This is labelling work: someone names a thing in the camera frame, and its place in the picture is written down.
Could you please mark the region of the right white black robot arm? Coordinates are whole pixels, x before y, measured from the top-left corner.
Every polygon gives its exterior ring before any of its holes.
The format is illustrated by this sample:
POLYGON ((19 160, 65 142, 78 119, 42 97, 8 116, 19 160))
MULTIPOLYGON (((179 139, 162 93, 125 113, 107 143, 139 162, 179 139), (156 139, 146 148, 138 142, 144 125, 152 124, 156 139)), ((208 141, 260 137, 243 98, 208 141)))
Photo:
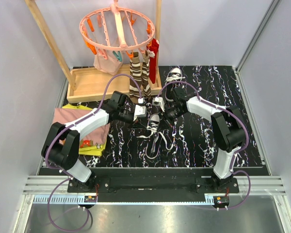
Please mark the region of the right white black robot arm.
POLYGON ((227 188, 227 178, 232 176, 232 162, 242 145, 248 141, 248 132, 236 106, 225 107, 209 102, 195 94, 186 94, 181 88, 171 91, 173 105, 162 116, 168 125, 186 113, 196 114, 211 123, 214 141, 218 146, 217 161, 210 186, 215 192, 227 188))

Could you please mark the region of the white shoelace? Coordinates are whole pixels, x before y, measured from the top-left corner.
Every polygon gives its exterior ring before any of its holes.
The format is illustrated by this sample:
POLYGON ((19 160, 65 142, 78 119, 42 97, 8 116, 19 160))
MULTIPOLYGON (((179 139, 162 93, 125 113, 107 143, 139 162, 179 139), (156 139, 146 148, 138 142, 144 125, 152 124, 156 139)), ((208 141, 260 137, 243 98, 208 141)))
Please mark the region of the white shoelace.
POLYGON ((150 134, 149 135, 137 136, 137 138, 148 139, 153 135, 160 136, 162 138, 162 140, 164 141, 164 143, 165 143, 165 148, 168 151, 171 151, 173 149, 173 147, 174 147, 173 144, 171 144, 170 147, 167 146, 167 140, 166 140, 165 136, 163 135, 163 133, 158 131, 158 127, 159 127, 159 122, 157 122, 157 121, 149 121, 146 129, 148 131, 150 131, 150 134))

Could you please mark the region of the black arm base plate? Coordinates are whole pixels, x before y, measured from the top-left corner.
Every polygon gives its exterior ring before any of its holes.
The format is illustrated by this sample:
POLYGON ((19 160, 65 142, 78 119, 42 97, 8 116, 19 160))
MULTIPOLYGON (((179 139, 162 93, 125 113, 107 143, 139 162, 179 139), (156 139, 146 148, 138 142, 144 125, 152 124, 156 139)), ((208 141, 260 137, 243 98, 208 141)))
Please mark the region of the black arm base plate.
POLYGON ((94 168, 86 183, 70 181, 69 193, 98 192, 107 204, 210 204, 211 195, 238 194, 235 177, 220 181, 212 168, 94 168))

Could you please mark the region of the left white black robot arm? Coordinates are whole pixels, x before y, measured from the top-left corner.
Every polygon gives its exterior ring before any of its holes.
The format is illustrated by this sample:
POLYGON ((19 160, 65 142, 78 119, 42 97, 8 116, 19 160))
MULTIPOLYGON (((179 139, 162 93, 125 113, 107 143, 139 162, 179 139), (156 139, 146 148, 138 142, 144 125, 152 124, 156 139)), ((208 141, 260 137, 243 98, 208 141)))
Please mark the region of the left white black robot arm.
POLYGON ((134 113, 126 113, 124 103, 127 97, 121 92, 114 91, 109 100, 101 101, 98 108, 86 115, 67 124, 53 123, 41 151, 46 164, 53 163, 53 169, 62 170, 66 175, 78 180, 78 187, 82 191, 92 191, 95 180, 90 177, 91 170, 79 159, 80 141, 113 120, 132 124, 146 113, 144 98, 138 99, 134 113))

